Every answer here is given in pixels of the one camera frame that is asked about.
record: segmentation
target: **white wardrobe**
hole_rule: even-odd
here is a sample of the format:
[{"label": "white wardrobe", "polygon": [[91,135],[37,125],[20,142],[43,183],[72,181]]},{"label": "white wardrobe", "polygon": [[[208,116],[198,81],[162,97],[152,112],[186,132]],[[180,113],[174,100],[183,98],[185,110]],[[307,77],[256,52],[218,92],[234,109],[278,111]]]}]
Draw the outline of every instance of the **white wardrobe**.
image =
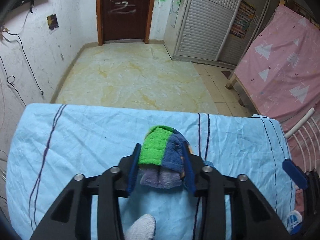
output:
[{"label": "white wardrobe", "polygon": [[[239,38],[230,34],[241,1],[254,17]],[[172,0],[164,44],[172,59],[234,68],[280,0]]]}]

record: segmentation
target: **floor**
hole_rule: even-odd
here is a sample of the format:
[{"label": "floor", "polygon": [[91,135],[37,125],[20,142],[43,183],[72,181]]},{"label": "floor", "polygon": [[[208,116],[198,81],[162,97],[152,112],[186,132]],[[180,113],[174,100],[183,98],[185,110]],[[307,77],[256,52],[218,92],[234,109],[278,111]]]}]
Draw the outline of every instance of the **floor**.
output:
[{"label": "floor", "polygon": [[249,116],[218,67],[172,61],[161,44],[87,48],[56,103]]}]

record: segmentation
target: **pink cloth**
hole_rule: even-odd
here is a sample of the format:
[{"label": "pink cloth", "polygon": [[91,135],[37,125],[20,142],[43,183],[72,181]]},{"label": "pink cloth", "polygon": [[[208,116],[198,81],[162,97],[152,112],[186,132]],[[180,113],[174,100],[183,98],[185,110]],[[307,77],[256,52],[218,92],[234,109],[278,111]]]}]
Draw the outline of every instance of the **pink cloth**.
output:
[{"label": "pink cloth", "polygon": [[320,31],[279,5],[235,73],[260,113],[288,131],[320,100]]}]

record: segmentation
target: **wooden frame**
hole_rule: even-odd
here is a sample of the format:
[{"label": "wooden frame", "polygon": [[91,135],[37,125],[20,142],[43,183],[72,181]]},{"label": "wooden frame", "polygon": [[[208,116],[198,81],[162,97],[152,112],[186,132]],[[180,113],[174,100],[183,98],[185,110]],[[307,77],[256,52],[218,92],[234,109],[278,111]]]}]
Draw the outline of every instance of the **wooden frame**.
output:
[{"label": "wooden frame", "polygon": [[[149,43],[149,35],[151,29],[151,20],[152,12],[155,0],[150,0],[146,24],[146,34],[144,37],[144,42]],[[97,30],[98,30],[98,44],[99,46],[103,45],[103,29],[102,29],[102,0],[96,0],[96,9],[97,9]]]},{"label": "wooden frame", "polygon": [[[250,95],[248,94],[247,90],[245,89],[245,87],[243,86],[243,84],[241,83],[241,81],[238,79],[238,77],[236,76],[235,73],[232,74],[232,76],[230,77],[228,83],[226,84],[226,89],[233,89],[233,86],[236,84],[236,82],[239,83],[239,85],[241,86],[241,88],[244,90],[244,92],[247,94],[247,96],[250,98]],[[257,108],[256,104],[251,100],[254,108],[257,110],[258,114],[261,114],[261,112],[259,111],[259,109]]]}]

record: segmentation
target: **door frame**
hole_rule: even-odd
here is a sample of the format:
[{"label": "door frame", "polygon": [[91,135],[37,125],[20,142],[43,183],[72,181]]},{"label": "door frame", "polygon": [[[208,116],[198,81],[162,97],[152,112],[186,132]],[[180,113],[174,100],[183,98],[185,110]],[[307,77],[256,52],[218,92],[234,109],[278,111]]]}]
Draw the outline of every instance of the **door frame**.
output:
[{"label": "door frame", "polygon": [[[144,37],[144,43],[149,43],[149,35],[151,29],[151,20],[152,20],[152,12],[155,0],[150,0],[148,6],[148,16],[147,16],[147,24],[146,24],[146,34]],[[98,30],[98,45],[103,45],[103,29],[102,29],[102,0],[96,0],[96,9],[97,9],[97,30]]]}]

